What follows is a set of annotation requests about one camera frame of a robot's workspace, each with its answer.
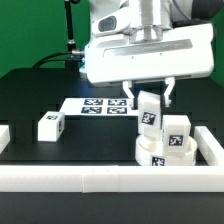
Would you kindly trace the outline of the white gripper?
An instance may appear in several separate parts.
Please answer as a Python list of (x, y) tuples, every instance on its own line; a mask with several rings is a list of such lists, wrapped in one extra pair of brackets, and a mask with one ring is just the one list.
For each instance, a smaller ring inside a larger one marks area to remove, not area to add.
[(175, 78), (200, 78), (212, 73), (213, 35), (213, 25), (207, 23), (165, 31), (161, 41), (132, 44), (123, 34), (99, 37), (85, 49), (87, 77), (96, 86), (122, 82), (132, 109), (137, 108), (132, 82), (165, 79), (163, 101), (169, 107)]

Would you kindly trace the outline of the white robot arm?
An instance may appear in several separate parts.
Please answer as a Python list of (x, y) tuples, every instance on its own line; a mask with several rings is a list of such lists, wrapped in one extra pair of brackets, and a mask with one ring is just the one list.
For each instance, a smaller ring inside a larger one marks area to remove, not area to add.
[(224, 0), (89, 0), (90, 41), (84, 50), (88, 80), (121, 83), (164, 81), (164, 103), (178, 79), (209, 76), (214, 69), (211, 19)]

